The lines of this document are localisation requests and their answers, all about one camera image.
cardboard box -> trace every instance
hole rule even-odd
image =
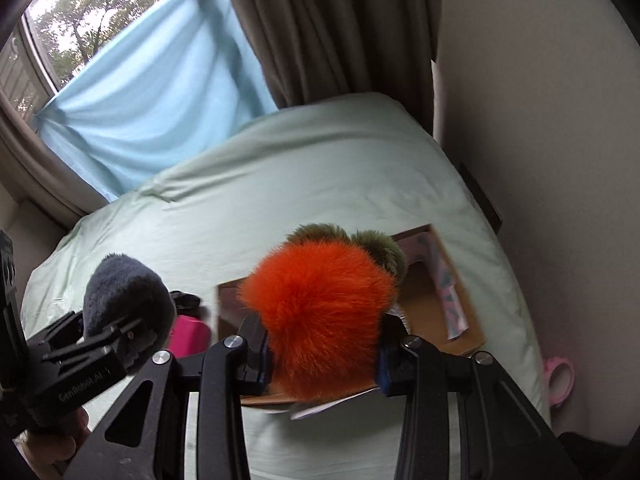
[[[409,264],[398,299],[408,331],[449,354],[467,355],[480,348],[484,335],[475,310],[435,229],[428,224],[394,235],[393,239]],[[241,282],[235,280],[218,286],[219,339],[235,334],[251,313],[238,298]],[[289,402],[294,399],[273,389],[261,397],[242,400],[244,405]]]

tree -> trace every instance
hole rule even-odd
[[[44,1],[49,9],[39,16],[31,15],[34,32],[53,72],[65,85],[109,40],[158,0]]]

open brown box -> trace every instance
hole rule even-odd
[[[403,243],[411,243],[412,240],[425,233],[430,233],[436,241],[440,256],[446,264],[447,270],[453,276],[455,293],[465,314],[468,328],[455,339],[447,338],[443,307],[424,261],[412,262],[409,258],[409,269],[400,286],[398,305],[404,313],[412,334],[431,342],[442,352],[455,355],[470,354],[484,344],[484,335],[478,324],[469,296],[460,282],[456,269],[451,263],[449,255],[435,229],[430,224],[427,224],[394,235],[393,239],[402,245]],[[235,334],[242,320],[251,313],[251,310],[238,298],[238,285],[241,282],[242,280],[234,280],[218,286],[219,339]],[[366,389],[373,387],[375,387],[375,384],[372,382],[371,386]],[[273,389],[260,397],[245,397],[242,399],[242,404],[244,405],[284,404],[289,402],[295,402],[295,399]]]

human hand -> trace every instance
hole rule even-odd
[[[61,475],[54,466],[56,462],[69,460],[76,454],[76,450],[91,431],[87,428],[89,415],[83,408],[76,411],[78,418],[79,434],[76,437],[58,436],[48,434],[34,434],[29,431],[26,438],[20,444],[22,452],[34,473],[40,480],[60,480]]]

pink ring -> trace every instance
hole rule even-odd
[[[574,389],[574,365],[567,358],[551,357],[545,359],[543,366],[549,405],[559,406]]]

